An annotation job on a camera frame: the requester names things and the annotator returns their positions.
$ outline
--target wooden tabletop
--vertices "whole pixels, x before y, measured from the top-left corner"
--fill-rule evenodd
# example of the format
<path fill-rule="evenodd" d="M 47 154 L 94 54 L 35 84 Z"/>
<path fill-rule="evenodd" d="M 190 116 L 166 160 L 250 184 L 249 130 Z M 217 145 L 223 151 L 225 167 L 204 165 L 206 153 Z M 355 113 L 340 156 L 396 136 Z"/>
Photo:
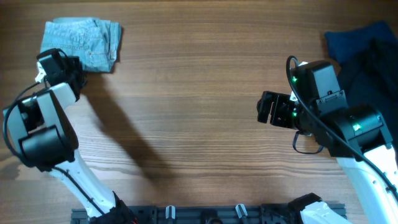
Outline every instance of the wooden tabletop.
<path fill-rule="evenodd" d="M 296 153 L 295 132 L 258 123 L 256 104 L 266 90 L 290 94 L 289 55 L 327 58 L 325 31 L 384 19 L 397 33 L 397 2 L 10 2 L 0 5 L 1 108 L 33 83 L 45 21 L 95 16 L 123 26 L 114 72 L 89 74 L 66 113 L 84 160 L 126 204 L 259 205 L 314 192 L 367 222 L 328 151 Z M 0 223 L 68 223 L 81 207 L 0 141 Z"/>

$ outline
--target light blue fabric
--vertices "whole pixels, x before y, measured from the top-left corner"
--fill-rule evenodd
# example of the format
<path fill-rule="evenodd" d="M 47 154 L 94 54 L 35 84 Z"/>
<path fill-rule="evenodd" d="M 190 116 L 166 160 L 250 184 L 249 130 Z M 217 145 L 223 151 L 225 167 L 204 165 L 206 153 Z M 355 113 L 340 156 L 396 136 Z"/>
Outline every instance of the light blue fabric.
<path fill-rule="evenodd" d="M 45 23 L 40 52 L 60 48 L 79 56 L 83 69 L 110 72 L 118 57 L 122 29 L 118 22 L 94 17 L 62 17 Z"/>

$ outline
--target folded clothing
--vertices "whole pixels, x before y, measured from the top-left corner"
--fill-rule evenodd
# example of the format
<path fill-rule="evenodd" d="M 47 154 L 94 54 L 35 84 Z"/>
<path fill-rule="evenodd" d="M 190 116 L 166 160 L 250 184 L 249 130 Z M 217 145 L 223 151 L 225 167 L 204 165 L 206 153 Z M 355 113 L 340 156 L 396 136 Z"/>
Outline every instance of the folded clothing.
<path fill-rule="evenodd" d="M 40 52 L 60 48 L 67 55 L 79 56 L 83 69 L 110 72 L 118 57 L 121 38 L 118 22 L 94 17 L 63 17 L 45 23 Z"/>
<path fill-rule="evenodd" d="M 385 21 L 375 22 L 369 26 L 346 31 L 326 32 L 329 57 L 343 65 L 354 55 L 369 49 L 373 39 L 398 44 L 394 33 Z"/>

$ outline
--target dark blue fabric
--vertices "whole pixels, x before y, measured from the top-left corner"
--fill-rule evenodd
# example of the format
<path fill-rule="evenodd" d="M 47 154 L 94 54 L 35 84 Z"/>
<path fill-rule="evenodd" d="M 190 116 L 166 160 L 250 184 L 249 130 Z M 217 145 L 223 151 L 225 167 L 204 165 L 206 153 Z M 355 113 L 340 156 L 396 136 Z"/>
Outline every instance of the dark blue fabric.
<path fill-rule="evenodd" d="M 329 57 L 343 65 L 354 55 L 367 50 L 373 39 L 398 45 L 398 40 L 385 21 L 347 32 L 326 32 Z"/>

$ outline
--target denim shorts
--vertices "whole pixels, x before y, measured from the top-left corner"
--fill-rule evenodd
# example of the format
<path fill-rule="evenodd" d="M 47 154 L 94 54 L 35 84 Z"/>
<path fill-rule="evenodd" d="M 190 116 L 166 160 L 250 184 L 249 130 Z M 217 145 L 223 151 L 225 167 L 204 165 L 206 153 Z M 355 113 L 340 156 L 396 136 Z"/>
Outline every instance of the denim shorts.
<path fill-rule="evenodd" d="M 110 72 L 118 56 L 121 38 L 118 22 L 93 17 L 63 17 L 45 23 L 40 52 L 60 48 L 67 55 L 79 56 L 83 69 Z"/>

